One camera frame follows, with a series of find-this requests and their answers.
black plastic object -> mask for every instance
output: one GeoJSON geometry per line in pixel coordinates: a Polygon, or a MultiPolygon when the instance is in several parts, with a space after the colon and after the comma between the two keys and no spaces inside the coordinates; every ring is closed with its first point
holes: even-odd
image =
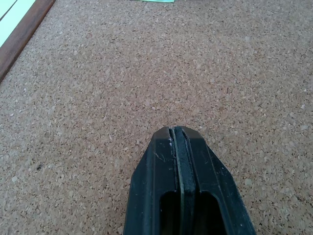
{"type": "Polygon", "coordinates": [[[155,132],[132,177],[124,235],[254,235],[235,182],[187,127],[155,132]]]}

cork surface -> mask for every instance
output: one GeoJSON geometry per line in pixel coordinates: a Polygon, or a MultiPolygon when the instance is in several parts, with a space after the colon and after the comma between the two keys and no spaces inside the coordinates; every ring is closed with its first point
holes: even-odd
{"type": "Polygon", "coordinates": [[[58,0],[0,109],[0,234],[122,234],[169,125],[203,135],[258,234],[313,234],[310,0],[58,0]]]}

wooden frame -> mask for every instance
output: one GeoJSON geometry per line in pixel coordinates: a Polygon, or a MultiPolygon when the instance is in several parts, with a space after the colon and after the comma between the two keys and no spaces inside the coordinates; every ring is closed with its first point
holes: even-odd
{"type": "Polygon", "coordinates": [[[36,0],[0,47],[0,83],[24,49],[55,0],[36,0]]]}

wooden edge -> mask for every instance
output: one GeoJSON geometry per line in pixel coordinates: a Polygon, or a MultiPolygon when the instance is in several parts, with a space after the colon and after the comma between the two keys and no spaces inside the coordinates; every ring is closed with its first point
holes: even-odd
{"type": "Polygon", "coordinates": [[[43,21],[55,0],[36,0],[0,47],[0,83],[43,21]]]}

